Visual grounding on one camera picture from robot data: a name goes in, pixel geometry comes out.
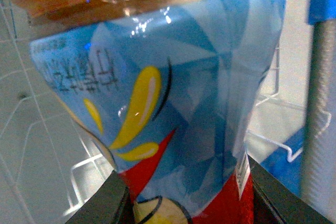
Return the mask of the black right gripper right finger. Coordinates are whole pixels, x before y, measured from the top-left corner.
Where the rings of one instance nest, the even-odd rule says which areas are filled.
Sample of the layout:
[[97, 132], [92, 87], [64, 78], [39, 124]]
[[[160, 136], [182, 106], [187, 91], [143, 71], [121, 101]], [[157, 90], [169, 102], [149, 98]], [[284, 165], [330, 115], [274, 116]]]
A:
[[252, 157], [249, 157], [254, 192], [254, 223], [331, 223], [289, 191]]

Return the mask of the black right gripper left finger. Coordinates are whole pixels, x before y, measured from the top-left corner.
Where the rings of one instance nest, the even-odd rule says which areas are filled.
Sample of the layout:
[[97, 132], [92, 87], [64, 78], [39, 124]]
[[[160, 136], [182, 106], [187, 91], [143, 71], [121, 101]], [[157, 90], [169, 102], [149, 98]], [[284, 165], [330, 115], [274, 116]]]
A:
[[135, 223], [132, 207], [128, 187], [116, 172], [112, 172], [67, 223]]

